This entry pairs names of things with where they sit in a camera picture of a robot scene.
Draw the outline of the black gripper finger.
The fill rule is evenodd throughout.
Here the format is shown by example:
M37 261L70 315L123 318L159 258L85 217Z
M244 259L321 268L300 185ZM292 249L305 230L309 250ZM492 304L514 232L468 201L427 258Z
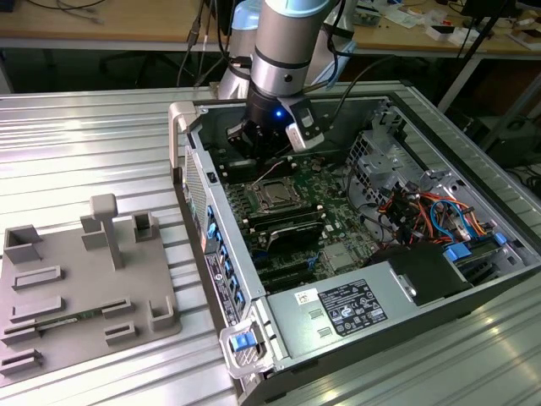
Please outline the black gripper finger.
M266 162L274 156L271 131L250 120L227 129L228 143L244 158Z
M282 130L273 130L270 138L270 157L277 159L292 149L287 133Z

